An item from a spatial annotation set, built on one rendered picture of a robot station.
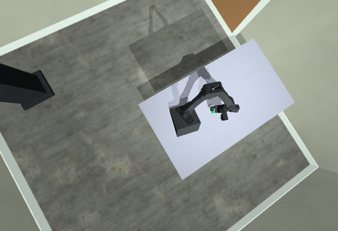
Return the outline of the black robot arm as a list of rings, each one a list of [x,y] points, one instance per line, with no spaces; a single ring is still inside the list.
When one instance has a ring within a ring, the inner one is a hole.
[[[212,90],[214,87],[215,89]],[[222,121],[228,120],[227,111],[234,113],[239,111],[239,105],[234,103],[233,98],[227,94],[220,81],[203,85],[199,94],[192,101],[186,103],[183,107],[181,106],[177,108],[176,111],[184,119],[184,121],[190,125],[194,122],[194,119],[189,114],[193,112],[196,106],[201,104],[203,101],[212,99],[216,96],[218,96],[225,104],[221,106],[221,110],[217,109],[218,113],[222,113]]]

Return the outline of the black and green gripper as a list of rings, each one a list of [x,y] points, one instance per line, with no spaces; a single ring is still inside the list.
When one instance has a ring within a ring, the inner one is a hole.
[[[225,105],[225,104],[222,104],[222,105]],[[211,106],[211,112],[214,114],[214,109],[215,109],[215,113],[217,113],[217,109],[220,109],[221,110],[221,106],[222,105],[216,105],[216,106]]]

